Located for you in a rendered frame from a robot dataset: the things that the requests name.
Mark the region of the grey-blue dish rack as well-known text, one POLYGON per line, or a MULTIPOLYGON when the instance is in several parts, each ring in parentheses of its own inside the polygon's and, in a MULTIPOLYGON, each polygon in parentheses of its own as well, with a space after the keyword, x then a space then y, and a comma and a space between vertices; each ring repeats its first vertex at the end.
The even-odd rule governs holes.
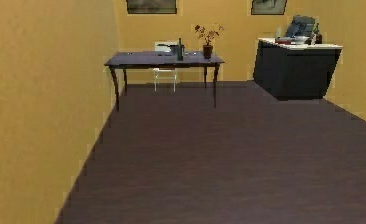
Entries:
POLYGON ((310 37, 315 24, 315 19, 309 16, 295 15, 290 23, 285 36, 307 36, 310 37))

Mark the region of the dark wooden table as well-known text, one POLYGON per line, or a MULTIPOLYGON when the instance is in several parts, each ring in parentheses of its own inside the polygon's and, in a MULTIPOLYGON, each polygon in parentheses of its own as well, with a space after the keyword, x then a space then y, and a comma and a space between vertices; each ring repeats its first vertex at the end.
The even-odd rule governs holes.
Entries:
POLYGON ((210 59, 205 59, 200 51, 188 51, 187 56, 178 60, 176 55, 170 52, 142 51, 142 52, 117 52, 106 63, 114 84, 115 107, 119 110, 119 84, 115 70, 121 69, 124 75, 124 91, 127 91, 127 70, 128 69, 151 69, 151 68, 191 68, 202 67, 204 74, 207 68, 214 68, 213 75, 213 102, 216 102, 216 83, 220 66, 224 61, 215 54, 210 59))

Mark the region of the dark cabinet with white top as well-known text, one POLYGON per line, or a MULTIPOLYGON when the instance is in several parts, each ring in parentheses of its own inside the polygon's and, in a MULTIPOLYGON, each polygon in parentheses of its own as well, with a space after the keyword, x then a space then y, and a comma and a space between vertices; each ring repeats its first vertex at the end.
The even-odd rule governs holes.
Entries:
POLYGON ((342 49, 334 44, 286 45, 259 38, 253 79, 278 100, 321 99, 342 49))

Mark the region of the red-flowered houseplant in brown pot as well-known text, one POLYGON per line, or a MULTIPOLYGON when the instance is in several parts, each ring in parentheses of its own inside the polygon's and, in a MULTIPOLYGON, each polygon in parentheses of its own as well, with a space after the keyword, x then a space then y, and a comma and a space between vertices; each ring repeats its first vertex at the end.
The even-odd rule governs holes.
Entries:
POLYGON ((212 41, 215 37, 220 36, 220 33, 224 30, 224 27, 219 24, 216 24, 214 28, 205 28, 204 26, 196 25, 194 30, 198 34, 198 38, 204 41, 204 58, 210 59, 213 51, 212 41))

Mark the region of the dark framed wall picture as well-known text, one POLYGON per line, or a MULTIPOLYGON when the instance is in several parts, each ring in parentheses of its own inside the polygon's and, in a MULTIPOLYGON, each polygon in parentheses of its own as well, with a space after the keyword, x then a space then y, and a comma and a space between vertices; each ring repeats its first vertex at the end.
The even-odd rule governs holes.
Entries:
POLYGON ((287 0, 252 0, 252 15, 283 15, 287 0))
POLYGON ((126 0, 129 14, 176 14, 177 0, 126 0))

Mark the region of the white chair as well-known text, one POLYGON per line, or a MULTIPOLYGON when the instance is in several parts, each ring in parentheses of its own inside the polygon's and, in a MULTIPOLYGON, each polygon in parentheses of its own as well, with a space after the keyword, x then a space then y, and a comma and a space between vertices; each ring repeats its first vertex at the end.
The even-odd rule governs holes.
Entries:
MULTIPOLYGON (((167 47, 157 47, 157 44, 177 44, 177 42, 173 41, 157 41, 155 43, 155 50, 163 53, 171 53, 170 49, 167 47)), ((157 90, 157 86, 161 80, 170 80, 173 83, 173 91, 176 91, 177 84, 177 70, 175 68, 154 68, 154 90, 157 90)))

